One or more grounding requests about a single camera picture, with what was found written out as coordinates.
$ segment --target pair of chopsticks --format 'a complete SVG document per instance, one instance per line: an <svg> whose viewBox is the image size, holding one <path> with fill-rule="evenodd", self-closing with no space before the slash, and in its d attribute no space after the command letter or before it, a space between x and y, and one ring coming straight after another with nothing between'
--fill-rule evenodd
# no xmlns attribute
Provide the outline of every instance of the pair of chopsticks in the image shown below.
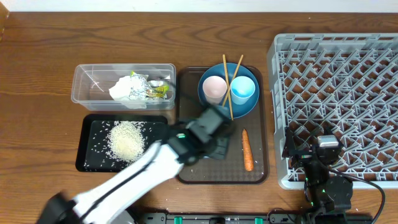
<svg viewBox="0 0 398 224"><path fill-rule="evenodd" d="M242 59L243 59L243 55L242 55L241 58L239 59L239 62L238 62L238 65L236 66L235 73L234 73L234 76L232 77L231 83L232 83L232 81L234 80L236 74L238 73L239 66L241 65ZM229 112L231 113L231 120L234 120L234 115L233 115L233 113L232 113L231 93L230 93L230 91L231 91L231 85L229 84L229 81L228 81L228 71L227 71L227 69L226 69L225 55L223 55L223 61L224 61L225 81L226 81L226 86L227 86L227 91L226 91L225 98L224 98L224 101L223 101L223 106L225 106L226 99L228 99L228 103L229 103Z"/></svg>

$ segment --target orange carrot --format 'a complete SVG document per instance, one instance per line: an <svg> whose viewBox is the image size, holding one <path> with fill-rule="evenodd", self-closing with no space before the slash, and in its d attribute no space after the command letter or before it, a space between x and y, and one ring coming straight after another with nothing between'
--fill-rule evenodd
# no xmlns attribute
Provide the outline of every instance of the orange carrot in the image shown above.
<svg viewBox="0 0 398 224"><path fill-rule="evenodd" d="M242 145L244 168L246 169L246 171L252 171L254 169L253 155L251 154L249 136L246 129L243 129L242 131Z"/></svg>

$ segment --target clear plastic container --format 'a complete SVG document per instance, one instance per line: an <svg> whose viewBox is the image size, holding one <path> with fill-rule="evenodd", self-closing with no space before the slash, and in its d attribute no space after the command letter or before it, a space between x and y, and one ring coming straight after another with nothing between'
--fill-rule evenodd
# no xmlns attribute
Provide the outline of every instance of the clear plastic container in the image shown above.
<svg viewBox="0 0 398 224"><path fill-rule="evenodd" d="M121 77L134 71L148 75L148 81L163 79L170 82L166 99L116 101L109 94ZM92 64L76 67L72 96L91 111L170 110L175 101L175 66L172 64Z"/></svg>

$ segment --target white rice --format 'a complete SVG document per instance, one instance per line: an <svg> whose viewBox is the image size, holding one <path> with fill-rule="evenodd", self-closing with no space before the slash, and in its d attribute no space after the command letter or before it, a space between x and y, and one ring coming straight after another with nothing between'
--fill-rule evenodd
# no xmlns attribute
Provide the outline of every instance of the white rice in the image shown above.
<svg viewBox="0 0 398 224"><path fill-rule="evenodd" d="M141 134L144 122L115 121L114 124L106 137L110 148L106 154L117 161L136 161L144 152L145 140Z"/></svg>

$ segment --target plastic bin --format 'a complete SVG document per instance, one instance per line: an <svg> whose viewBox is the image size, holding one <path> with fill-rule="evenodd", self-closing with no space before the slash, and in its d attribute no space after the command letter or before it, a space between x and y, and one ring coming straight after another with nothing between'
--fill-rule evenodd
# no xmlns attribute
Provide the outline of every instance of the plastic bin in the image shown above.
<svg viewBox="0 0 398 224"><path fill-rule="evenodd" d="M398 34L279 34L267 66L282 188L305 179L282 158L285 127L304 150L327 124L345 145L333 169L398 189Z"/></svg>
<svg viewBox="0 0 398 224"><path fill-rule="evenodd" d="M171 83L164 100L115 101L109 89L121 77L135 71L149 80L167 79ZM90 111L170 110L175 101L175 66L172 64L91 64L76 67L72 102Z"/></svg>

